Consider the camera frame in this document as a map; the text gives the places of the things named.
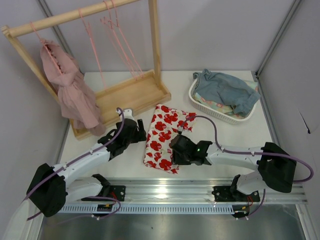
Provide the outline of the red poppy print skirt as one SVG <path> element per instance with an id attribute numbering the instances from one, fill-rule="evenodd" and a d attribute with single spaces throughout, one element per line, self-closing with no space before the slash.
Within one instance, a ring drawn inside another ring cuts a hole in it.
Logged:
<path id="1" fill-rule="evenodd" d="M 149 168 L 177 174 L 179 166 L 172 161 L 173 151 L 169 144 L 178 134 L 178 123 L 195 115 L 195 112 L 158 104 L 155 107 L 147 133 L 143 164 Z M 196 120 L 193 118 L 187 122 L 194 127 Z"/>

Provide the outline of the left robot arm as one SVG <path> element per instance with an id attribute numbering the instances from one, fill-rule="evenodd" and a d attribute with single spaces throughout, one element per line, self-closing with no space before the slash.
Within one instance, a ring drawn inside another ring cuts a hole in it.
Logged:
<path id="1" fill-rule="evenodd" d="M 66 163 L 40 165 L 27 189 L 26 198 L 45 217 L 57 214 L 67 202 L 108 196 L 108 181 L 99 174 L 79 180 L 86 172 L 121 155 L 130 144 L 147 139 L 142 119 L 125 118 L 87 152 Z"/>

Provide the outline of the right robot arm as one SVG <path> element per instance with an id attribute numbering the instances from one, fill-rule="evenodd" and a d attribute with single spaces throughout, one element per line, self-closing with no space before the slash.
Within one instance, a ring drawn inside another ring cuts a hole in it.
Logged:
<path id="1" fill-rule="evenodd" d="M 179 134 L 171 140 L 169 147 L 172 162 L 178 166 L 226 165 L 252 171 L 236 175 L 229 186 L 215 186 L 212 195 L 216 202 L 259 202 L 259 191 L 267 188 L 285 194 L 292 191 L 297 163 L 275 143 L 266 142 L 261 148 L 226 149 L 207 140 L 194 143 Z"/>

